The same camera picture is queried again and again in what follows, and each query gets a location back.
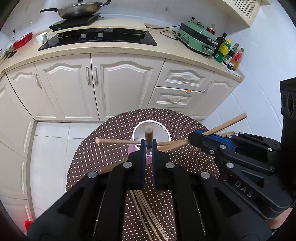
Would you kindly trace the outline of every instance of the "stove knob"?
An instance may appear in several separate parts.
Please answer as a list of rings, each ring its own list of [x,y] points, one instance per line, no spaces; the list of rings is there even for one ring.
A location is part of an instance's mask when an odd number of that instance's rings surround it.
[[[87,33],[82,33],[82,34],[81,34],[81,38],[82,38],[82,39],[86,39],[86,34],[87,34]]]
[[[102,38],[103,37],[103,32],[98,32],[98,37]]]

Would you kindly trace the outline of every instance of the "person's hand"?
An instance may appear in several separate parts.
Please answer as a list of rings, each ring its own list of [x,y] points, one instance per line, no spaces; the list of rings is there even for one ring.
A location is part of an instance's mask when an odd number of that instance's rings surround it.
[[[289,216],[292,209],[293,208],[290,207],[287,210],[283,211],[277,218],[273,220],[268,220],[268,223],[271,229],[279,228],[283,224],[283,222],[286,220],[286,218]]]

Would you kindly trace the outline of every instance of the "wok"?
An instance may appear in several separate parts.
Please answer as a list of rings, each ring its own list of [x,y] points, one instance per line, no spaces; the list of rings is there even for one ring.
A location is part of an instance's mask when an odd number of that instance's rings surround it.
[[[40,12],[54,11],[58,12],[59,16],[64,19],[76,18],[80,16],[89,16],[96,13],[102,6],[110,4],[111,1],[108,0],[106,3],[94,2],[94,3],[83,3],[78,1],[78,4],[67,6],[61,9],[57,8],[46,8],[40,10]]]

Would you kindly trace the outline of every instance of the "polka dot tablecloth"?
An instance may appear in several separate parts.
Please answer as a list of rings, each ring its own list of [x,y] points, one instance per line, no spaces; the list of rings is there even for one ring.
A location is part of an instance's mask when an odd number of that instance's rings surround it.
[[[196,120],[175,111],[165,109],[143,109],[120,114],[108,119],[94,130],[77,148],[67,175],[66,190],[68,191],[89,171],[100,172],[113,163],[120,163],[128,154],[128,145],[96,144],[96,138],[130,139],[135,126],[145,120],[162,123],[169,131],[171,140],[188,138],[189,133],[196,129],[207,130]],[[168,152],[172,162],[183,166],[192,173],[207,171],[218,177],[218,168],[214,158],[192,145],[186,145]],[[153,186],[152,164],[146,166],[145,187],[143,193],[169,240],[176,240],[176,226],[173,209],[172,192],[157,191]],[[148,221],[145,224],[153,240],[158,240]],[[126,195],[123,240],[149,240],[130,192]]]

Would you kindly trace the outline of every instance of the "countertop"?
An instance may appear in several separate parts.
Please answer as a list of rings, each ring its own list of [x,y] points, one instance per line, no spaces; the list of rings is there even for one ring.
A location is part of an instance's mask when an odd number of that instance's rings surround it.
[[[4,75],[5,72],[15,69],[19,66],[57,56],[81,53],[127,53],[166,58],[187,64],[192,64],[194,66],[214,71],[235,81],[243,81],[244,75],[239,70],[237,70],[237,72],[241,75],[241,77],[233,75],[232,73],[227,71],[225,66],[218,63],[213,57],[205,57],[201,54],[197,54],[188,49],[180,41],[172,40],[168,37],[163,36],[162,34],[160,34],[161,30],[148,30],[156,41],[157,46],[124,42],[88,42],[63,45],[37,51],[40,46],[37,43],[35,34],[33,35],[31,41],[29,41],[23,47],[19,48],[16,54],[13,55],[10,59],[6,58],[4,62],[0,65],[0,78]]]

